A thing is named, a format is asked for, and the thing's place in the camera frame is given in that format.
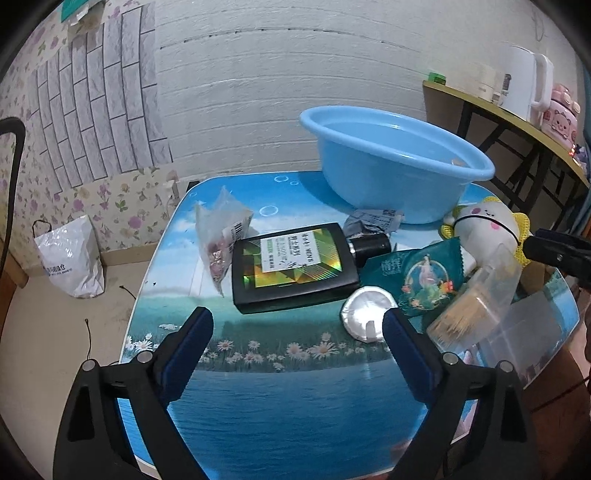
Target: cartoon bear sticker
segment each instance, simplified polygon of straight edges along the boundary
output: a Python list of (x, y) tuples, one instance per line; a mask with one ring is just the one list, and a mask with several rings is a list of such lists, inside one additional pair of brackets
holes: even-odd
[(554, 110), (551, 128), (566, 140), (569, 137), (570, 119), (563, 112)]

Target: metal screw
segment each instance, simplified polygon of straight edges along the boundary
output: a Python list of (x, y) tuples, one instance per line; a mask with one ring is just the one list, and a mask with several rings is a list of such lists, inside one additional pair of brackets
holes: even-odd
[(499, 368), (503, 370), (503, 372), (511, 373), (513, 371), (513, 364), (508, 362), (507, 360), (501, 360), (499, 362)]
[(443, 354), (443, 361), (448, 365), (455, 365), (459, 360), (460, 358), (455, 353), (445, 352)]
[(138, 354), (138, 362), (141, 364), (147, 364), (150, 360), (152, 360), (152, 352), (141, 352)]
[(90, 370), (92, 370), (94, 367), (95, 367), (95, 361), (94, 360), (86, 360), (82, 364), (82, 370), (84, 370), (85, 372), (90, 372)]

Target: blue gripper pad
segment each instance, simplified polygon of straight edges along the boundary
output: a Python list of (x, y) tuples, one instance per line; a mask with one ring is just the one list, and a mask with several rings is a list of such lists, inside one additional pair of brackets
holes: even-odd
[(154, 379), (164, 407), (181, 397), (212, 335), (212, 312), (197, 307), (178, 332), (164, 338), (154, 353)]
[(400, 309), (384, 314), (384, 339), (415, 400), (432, 405), (443, 377), (441, 353), (427, 335), (417, 333)]

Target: clear plastic container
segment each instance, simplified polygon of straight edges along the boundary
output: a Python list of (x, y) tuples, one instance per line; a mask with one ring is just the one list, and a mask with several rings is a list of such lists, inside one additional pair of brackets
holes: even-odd
[(509, 360), (524, 384), (550, 360), (562, 339), (554, 309), (543, 291), (515, 302), (499, 326), (479, 343), (485, 366)]
[(442, 351), (463, 352), (503, 320), (521, 276), (521, 265), (504, 245), (460, 289), (455, 301), (428, 328)]

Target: faux brick wallpaper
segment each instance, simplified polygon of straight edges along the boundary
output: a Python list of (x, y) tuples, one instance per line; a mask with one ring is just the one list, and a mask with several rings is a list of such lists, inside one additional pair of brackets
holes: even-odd
[(51, 194), (171, 163), (157, 100), (154, 3), (76, 37), (28, 78)]

